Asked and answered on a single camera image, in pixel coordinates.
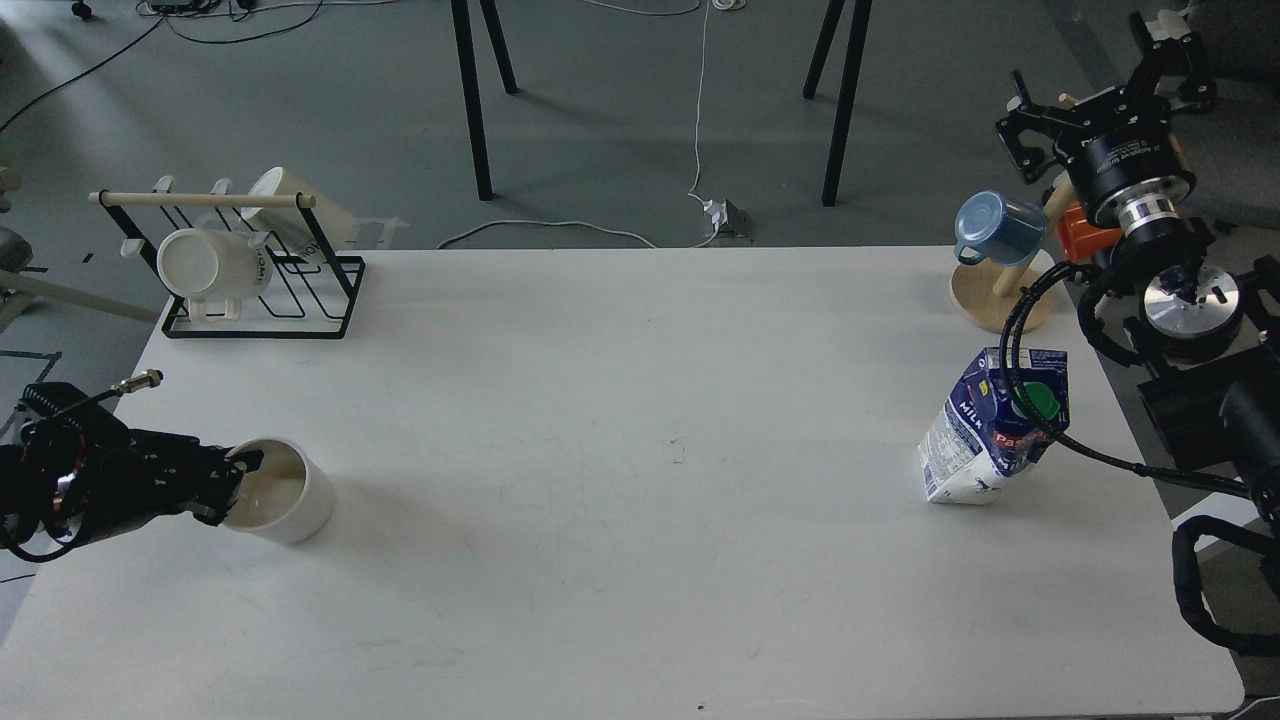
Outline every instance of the orange part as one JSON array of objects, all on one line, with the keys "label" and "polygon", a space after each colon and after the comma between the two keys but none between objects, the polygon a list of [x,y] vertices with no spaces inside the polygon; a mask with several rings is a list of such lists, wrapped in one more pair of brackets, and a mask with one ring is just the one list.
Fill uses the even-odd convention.
[{"label": "orange part", "polygon": [[1053,229],[1057,233],[1057,243],[1062,246],[1062,252],[1071,263],[1087,261],[1098,250],[1106,250],[1120,242],[1124,234],[1120,228],[1096,228],[1089,224],[1079,202],[1071,202]]}]

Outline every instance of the mug rack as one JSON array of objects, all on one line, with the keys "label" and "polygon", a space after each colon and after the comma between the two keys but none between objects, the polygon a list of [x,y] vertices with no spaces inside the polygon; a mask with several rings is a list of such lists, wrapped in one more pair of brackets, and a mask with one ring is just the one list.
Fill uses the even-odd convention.
[{"label": "mug rack", "polygon": [[[151,192],[110,192],[90,195],[91,202],[101,205],[127,238],[125,254],[137,254],[160,279],[156,266],[156,246],[143,234],[127,206],[157,208],[173,229],[196,227],[183,208],[212,210],[206,222],[228,231],[247,228],[275,265],[274,278],[266,291],[257,297],[261,306],[253,318],[238,320],[216,319],[210,314],[205,322],[195,322],[187,299],[170,291],[172,300],[160,325],[165,337],[255,337],[255,338],[308,338],[339,340],[347,334],[356,297],[365,277],[365,259],[360,255],[337,255],[333,245],[316,220],[315,196],[228,195],[229,181],[221,179],[209,193],[169,192],[173,178],[160,178]],[[274,231],[259,232],[241,214],[242,208],[296,208],[324,254],[324,264],[315,265],[289,251]],[[229,328],[223,325],[239,325]]]}]

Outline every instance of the blue mug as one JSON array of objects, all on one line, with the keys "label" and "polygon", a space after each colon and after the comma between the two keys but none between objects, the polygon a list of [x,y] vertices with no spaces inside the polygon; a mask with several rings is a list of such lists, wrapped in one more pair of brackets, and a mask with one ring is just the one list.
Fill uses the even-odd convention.
[{"label": "blue mug", "polygon": [[956,213],[956,260],[977,265],[991,258],[997,265],[1020,265],[1039,250],[1047,227],[1039,205],[1014,202],[984,190]]}]

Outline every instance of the green bottle cap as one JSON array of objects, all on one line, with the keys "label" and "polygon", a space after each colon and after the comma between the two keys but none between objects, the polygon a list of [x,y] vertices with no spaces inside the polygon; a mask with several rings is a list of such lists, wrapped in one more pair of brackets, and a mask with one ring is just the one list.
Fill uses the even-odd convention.
[{"label": "green bottle cap", "polygon": [[[1062,410],[1062,404],[1053,397],[1053,391],[1047,384],[1027,383],[1025,387],[1027,397],[1029,397],[1032,405],[1039,410],[1039,414],[1044,415],[1044,419],[1052,420],[1053,418],[1057,418],[1059,411]],[[1018,413],[1019,418],[1027,418],[1021,409],[1018,407],[1018,404],[1014,404],[1014,413]]]}]

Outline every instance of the white mug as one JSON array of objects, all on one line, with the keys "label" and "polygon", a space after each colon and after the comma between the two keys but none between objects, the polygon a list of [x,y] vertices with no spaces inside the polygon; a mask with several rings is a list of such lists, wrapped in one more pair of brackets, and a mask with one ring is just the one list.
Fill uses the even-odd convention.
[{"label": "white mug", "polygon": [[165,287],[187,299],[192,320],[210,319],[210,301],[227,305],[221,319],[238,320],[241,302],[261,295],[275,269],[266,250],[248,242],[234,232],[178,229],[160,243],[156,272]]},{"label": "white mug", "polygon": [[[311,211],[315,214],[316,222],[320,223],[320,228],[324,229],[332,247],[337,249],[351,238],[356,229],[356,218],[342,205],[329,200],[284,168],[271,168],[257,178],[257,182],[248,191],[250,195],[285,195],[289,197],[300,192],[315,196],[316,206]],[[320,243],[307,228],[307,223],[297,208],[246,208],[241,217],[253,229],[275,232],[284,247],[308,263],[324,264],[324,251],[320,250]]]},{"label": "white mug", "polygon": [[228,452],[261,450],[262,464],[244,474],[236,505],[223,524],[233,530],[292,544],[316,534],[333,512],[333,483],[298,446],[280,438],[259,438]]}]

